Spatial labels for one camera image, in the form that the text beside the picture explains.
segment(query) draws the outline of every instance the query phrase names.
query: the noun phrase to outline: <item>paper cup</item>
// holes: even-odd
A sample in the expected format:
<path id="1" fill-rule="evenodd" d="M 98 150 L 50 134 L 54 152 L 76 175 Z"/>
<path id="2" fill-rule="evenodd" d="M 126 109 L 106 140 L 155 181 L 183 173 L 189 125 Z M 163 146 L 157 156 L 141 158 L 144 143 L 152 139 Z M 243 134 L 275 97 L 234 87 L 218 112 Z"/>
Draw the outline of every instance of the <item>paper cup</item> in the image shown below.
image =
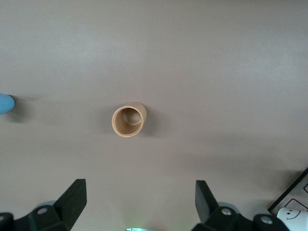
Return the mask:
<path id="1" fill-rule="evenodd" d="M 141 131 L 146 116 L 147 111 L 142 103 L 127 103 L 112 116 L 112 127 L 119 136 L 132 137 Z"/>
<path id="2" fill-rule="evenodd" d="M 281 208 L 277 214 L 290 231 L 308 231 L 308 212 Z"/>

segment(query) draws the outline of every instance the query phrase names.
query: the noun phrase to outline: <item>gray surface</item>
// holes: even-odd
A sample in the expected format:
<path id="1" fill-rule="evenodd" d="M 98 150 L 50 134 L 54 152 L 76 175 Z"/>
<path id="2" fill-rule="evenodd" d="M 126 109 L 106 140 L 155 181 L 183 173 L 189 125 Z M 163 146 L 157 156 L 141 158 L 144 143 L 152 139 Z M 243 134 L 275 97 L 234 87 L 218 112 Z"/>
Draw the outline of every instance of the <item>gray surface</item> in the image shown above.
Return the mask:
<path id="1" fill-rule="evenodd" d="M 86 178 L 73 230 L 190 230 L 195 180 L 251 218 L 308 166 L 308 2 L 1 1 L 0 211 Z M 139 101 L 144 129 L 117 136 Z"/>

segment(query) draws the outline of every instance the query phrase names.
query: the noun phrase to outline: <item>tan cylinder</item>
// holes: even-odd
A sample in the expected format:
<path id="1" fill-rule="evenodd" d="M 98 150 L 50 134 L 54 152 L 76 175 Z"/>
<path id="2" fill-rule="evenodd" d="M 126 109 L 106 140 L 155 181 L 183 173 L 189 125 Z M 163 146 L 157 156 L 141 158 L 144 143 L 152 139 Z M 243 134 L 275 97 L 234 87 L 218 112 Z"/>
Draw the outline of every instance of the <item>tan cylinder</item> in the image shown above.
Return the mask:
<path id="1" fill-rule="evenodd" d="M 132 137 L 141 131 L 146 116 L 147 111 L 142 103 L 127 103 L 115 111 L 112 127 L 119 136 Z"/>

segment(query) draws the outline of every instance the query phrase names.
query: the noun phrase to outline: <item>light blue cup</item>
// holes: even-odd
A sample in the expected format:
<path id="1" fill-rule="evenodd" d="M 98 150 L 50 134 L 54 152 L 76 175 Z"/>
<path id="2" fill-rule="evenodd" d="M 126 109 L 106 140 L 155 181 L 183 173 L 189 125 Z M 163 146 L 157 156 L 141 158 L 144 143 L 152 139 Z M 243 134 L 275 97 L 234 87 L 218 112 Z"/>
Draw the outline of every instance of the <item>light blue cup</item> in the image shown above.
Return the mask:
<path id="1" fill-rule="evenodd" d="M 15 106 L 14 99 L 6 94 L 0 94 L 0 115 L 12 110 Z"/>

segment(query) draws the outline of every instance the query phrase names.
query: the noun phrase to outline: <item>metal screw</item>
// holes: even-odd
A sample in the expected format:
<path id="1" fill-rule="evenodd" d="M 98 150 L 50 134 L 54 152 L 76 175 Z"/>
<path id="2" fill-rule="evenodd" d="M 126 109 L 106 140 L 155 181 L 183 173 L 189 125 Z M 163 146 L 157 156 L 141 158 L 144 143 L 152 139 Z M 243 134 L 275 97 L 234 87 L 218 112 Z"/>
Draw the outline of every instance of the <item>metal screw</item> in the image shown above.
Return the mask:
<path id="1" fill-rule="evenodd" d="M 271 218 L 266 217 L 266 216 L 262 216 L 261 217 L 261 221 L 263 221 L 265 224 L 271 225 L 273 223 L 273 221 L 271 220 Z"/>
<path id="2" fill-rule="evenodd" d="M 230 216 L 232 214 L 232 212 L 228 208 L 223 208 L 221 212 L 223 213 L 223 215 L 226 216 Z"/>
<path id="3" fill-rule="evenodd" d="M 39 211 L 38 211 L 38 214 L 43 214 L 43 213 L 46 213 L 47 212 L 47 208 L 41 208 Z"/>

